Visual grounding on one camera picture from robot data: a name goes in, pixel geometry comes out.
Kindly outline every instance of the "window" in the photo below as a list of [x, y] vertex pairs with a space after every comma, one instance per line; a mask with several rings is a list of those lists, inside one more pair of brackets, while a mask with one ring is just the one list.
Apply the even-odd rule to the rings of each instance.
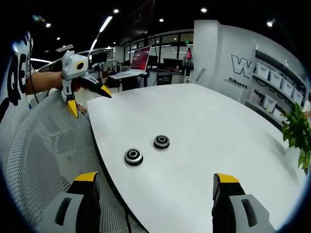
[[162, 44], [164, 43], [171, 43], [171, 42], [178, 42], [178, 35], [165, 35], [162, 37]]
[[137, 50], [137, 43], [134, 43], [131, 45], [131, 55], [130, 55], [130, 62], [132, 63], [133, 57], [134, 57], [134, 52]]
[[148, 40], [148, 45], [160, 44], [160, 37], [152, 37]]
[[159, 46], [151, 46], [149, 53], [150, 56], [157, 56], [159, 61], [159, 53], [160, 53]]
[[193, 44], [193, 33], [184, 33], [180, 35], [180, 42], [188, 41], [189, 44]]
[[138, 48], [144, 47], [144, 41], [139, 41], [138, 42]]
[[161, 63], [163, 63], [163, 58], [177, 59], [177, 46], [162, 46]]
[[130, 60], [130, 47], [125, 47], [124, 61]]
[[179, 56], [178, 56], [179, 60], [183, 60], [184, 56], [186, 56], [186, 54], [187, 54], [187, 50], [188, 50], [187, 46], [180, 46], [179, 47]]

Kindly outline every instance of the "red laptop screen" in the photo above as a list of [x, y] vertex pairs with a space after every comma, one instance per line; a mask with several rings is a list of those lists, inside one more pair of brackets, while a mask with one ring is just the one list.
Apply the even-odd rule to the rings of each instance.
[[150, 46], [141, 48], [134, 52], [131, 69], [140, 69], [145, 71], [149, 57]]

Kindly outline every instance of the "person's arm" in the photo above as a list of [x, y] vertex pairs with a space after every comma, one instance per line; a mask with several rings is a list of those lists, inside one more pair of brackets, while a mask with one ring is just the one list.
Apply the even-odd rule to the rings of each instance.
[[51, 88], [61, 89], [62, 88], [62, 72], [34, 72], [30, 77], [27, 78], [25, 84], [26, 95], [32, 95], [42, 91], [50, 90]]

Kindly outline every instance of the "ceiling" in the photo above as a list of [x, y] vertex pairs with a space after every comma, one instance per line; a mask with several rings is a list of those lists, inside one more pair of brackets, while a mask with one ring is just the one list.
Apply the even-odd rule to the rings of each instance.
[[[33, 14], [41, 15], [46, 22], [51, 23], [50, 28], [46, 28], [42, 22], [33, 27], [31, 34], [35, 44], [32, 57], [50, 61], [58, 59], [62, 53], [55, 50], [69, 44], [73, 44], [75, 51], [89, 50], [108, 16], [113, 16], [113, 19], [101, 33], [94, 48], [113, 46], [113, 42], [119, 44], [127, 17], [146, 1], [90, 2], [75, 8], [70, 4], [57, 4], [32, 10]], [[182, 1], [155, 0], [150, 34], [193, 28], [193, 22], [197, 19], [216, 19], [221, 24], [245, 28], [271, 38], [305, 64], [309, 59], [311, 47], [306, 36], [306, 30], [309, 28], [306, 21], [307, 6], [288, 4], [280, 7], [279, 4], [267, 5], [264, 2], [255, 5], [255, 2], [250, 4], [249, 1], [238, 3], [221, 0], [184, 1], [186, 4], [180, 2]], [[201, 13], [201, 7], [206, 7], [208, 12]], [[120, 10], [118, 14], [113, 14], [115, 8]], [[275, 24], [272, 28], [267, 27], [267, 20], [273, 18], [276, 19]]]

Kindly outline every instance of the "black cable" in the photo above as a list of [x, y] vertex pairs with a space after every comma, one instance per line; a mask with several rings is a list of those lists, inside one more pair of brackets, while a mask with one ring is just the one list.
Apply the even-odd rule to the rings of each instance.
[[37, 95], [35, 94], [35, 89], [34, 89], [34, 84], [33, 84], [33, 79], [31, 77], [31, 63], [30, 63], [30, 58], [31, 58], [31, 34], [30, 34], [30, 46], [29, 46], [29, 73], [30, 73], [30, 82], [31, 82], [31, 87], [33, 89], [33, 93], [35, 96], [35, 100], [37, 101], [37, 103], [39, 103]]
[[[155, 55], [156, 55], [156, 57], [157, 57], [157, 53], [156, 53], [156, 37], [155, 37], [155, 35], [153, 35], [153, 37], [154, 37], [154, 39], [155, 39]], [[157, 68], [156, 79], [155, 79], [155, 82], [154, 82], [154, 84], [153, 84], [152, 86], [155, 85], [155, 83], [156, 83], [156, 81], [157, 81], [157, 76], [159, 75], [159, 67], [156, 66], [156, 68]]]
[[142, 77], [140, 78], [140, 81], [139, 81], [138, 87], [140, 86], [141, 80], [142, 80]]

